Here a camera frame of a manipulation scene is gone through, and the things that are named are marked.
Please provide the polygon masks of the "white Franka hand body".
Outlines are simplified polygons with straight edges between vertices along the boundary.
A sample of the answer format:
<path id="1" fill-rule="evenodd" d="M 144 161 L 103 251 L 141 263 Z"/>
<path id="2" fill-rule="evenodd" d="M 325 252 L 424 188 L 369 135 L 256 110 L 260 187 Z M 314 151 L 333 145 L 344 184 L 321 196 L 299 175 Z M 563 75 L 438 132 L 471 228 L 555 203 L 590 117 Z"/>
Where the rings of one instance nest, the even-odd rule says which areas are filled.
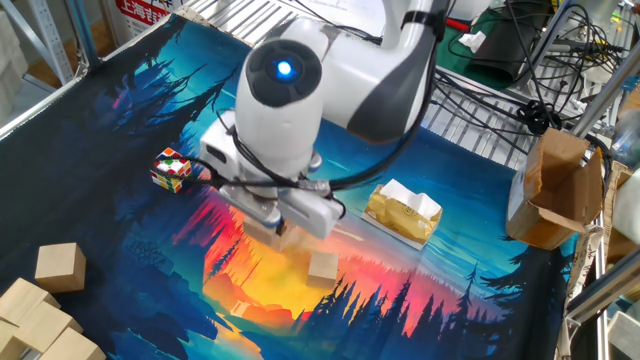
<path id="1" fill-rule="evenodd" d="M 295 187 L 276 184 L 241 155 L 235 129 L 235 113 L 226 111 L 200 138 L 201 159 L 225 181 L 218 187 L 220 196 L 270 230 L 285 219 L 317 238 L 327 237 L 344 211 L 331 198 L 328 183 L 308 180 L 302 171 L 292 179 Z"/>

